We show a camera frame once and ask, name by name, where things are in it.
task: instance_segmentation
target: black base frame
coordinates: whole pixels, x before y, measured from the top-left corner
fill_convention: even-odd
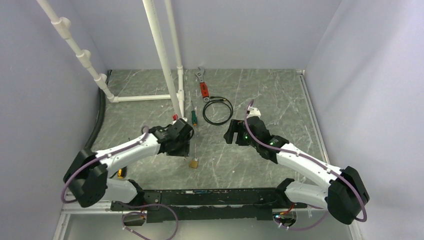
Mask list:
[[[288,209],[291,202],[281,200],[274,187],[229,189],[144,190],[144,202],[133,206],[159,202],[176,212],[179,220],[244,219],[272,220],[273,209]],[[304,203],[295,208],[306,208]],[[112,211],[133,211],[133,208],[113,202]],[[174,215],[165,208],[147,209],[147,223],[173,221]]]

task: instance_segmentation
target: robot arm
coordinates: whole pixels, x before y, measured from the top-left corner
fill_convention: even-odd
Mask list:
[[[289,167],[316,184],[304,184],[286,178],[275,189],[279,202],[286,204],[305,203],[328,209],[330,214],[338,221],[351,224],[362,207],[355,193],[343,180],[354,187],[364,205],[370,199],[358,172],[350,166],[341,169],[322,162],[299,150],[287,139],[278,135],[271,135],[264,122],[259,119],[260,115],[257,108],[249,106],[246,117],[247,123],[244,120],[232,119],[227,132],[224,134],[226,143],[231,144],[234,133],[237,133],[235,143],[239,146],[252,146],[262,158]],[[275,149],[265,147],[254,140],[248,133],[246,124],[257,140],[275,147]]]
[[[148,133],[109,149],[97,152],[83,149],[77,154],[63,181],[67,183],[71,175],[80,171],[82,166],[93,162],[68,183],[81,207],[90,207],[99,200],[144,202],[144,192],[135,181],[110,177],[119,169],[156,154],[188,156],[194,130],[182,118],[167,127],[150,128]]]

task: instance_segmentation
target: screwdriver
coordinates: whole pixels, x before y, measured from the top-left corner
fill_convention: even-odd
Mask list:
[[[197,126],[198,118],[196,117],[196,111],[195,107],[193,106],[193,101],[191,101],[191,107],[193,108],[193,110],[191,111],[191,124],[193,124],[193,126]]]

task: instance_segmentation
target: coiled black cable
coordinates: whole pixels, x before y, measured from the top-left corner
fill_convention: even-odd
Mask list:
[[[211,100],[208,101],[203,107],[202,114],[203,114],[204,120],[208,124],[215,125],[215,126],[223,125],[226,122],[228,122],[231,119],[231,117],[233,116],[233,112],[234,112],[233,105],[231,104],[231,102],[223,96],[211,96],[210,99]],[[224,104],[229,109],[229,116],[226,120],[221,121],[221,122],[213,122],[213,121],[209,120],[209,118],[206,116],[206,109],[209,106],[211,106],[212,104],[215,104],[215,103]]]

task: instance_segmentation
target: white pvc pipe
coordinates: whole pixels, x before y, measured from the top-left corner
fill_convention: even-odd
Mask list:
[[[178,45],[177,29],[175,26],[175,19],[174,19],[174,13],[172,10],[171,0],[165,0],[165,6],[166,6],[166,14],[168,15],[169,28],[171,30],[173,49],[175,50],[176,67],[181,68],[183,64],[181,63],[180,46]]]
[[[91,74],[98,87],[103,90],[107,99],[112,102],[115,96],[111,93],[108,86],[106,85],[106,75],[103,73],[97,73],[90,61],[90,51],[81,50],[81,48],[72,38],[71,32],[69,31],[69,28],[71,27],[71,21],[69,21],[69,19],[67,19],[66,17],[58,17],[58,15],[53,10],[52,6],[49,4],[49,2],[47,2],[47,0],[37,0],[37,2],[50,19],[53,27],[56,29],[59,35],[67,42],[69,47],[73,50],[76,55],[76,58],[79,60],[81,65],[87,69],[87,71]]]
[[[133,102],[133,101],[146,101],[146,100],[164,100],[171,99],[169,94],[164,95],[149,95],[149,96],[117,96],[115,97],[115,103],[120,102]]]
[[[143,0],[144,9],[147,14],[147,20],[150,25],[151,34],[153,35],[154,44],[156,45],[157,54],[159,55],[160,65],[162,66],[163,75],[165,77],[166,86],[168,87],[172,106],[178,117],[182,117],[181,108],[178,102],[177,92],[175,91],[174,81],[171,75],[170,64],[168,62],[167,51],[165,50],[164,39],[162,37],[161,28],[159,26],[158,15],[156,14],[155,4],[153,0]]]
[[[183,85],[183,64],[181,62],[180,45],[178,44],[177,28],[175,25],[175,18],[172,9],[171,0],[165,0],[166,14],[168,16],[169,28],[171,31],[173,49],[175,50],[176,69],[178,73],[178,103],[181,109],[182,117],[184,117],[184,85]]]

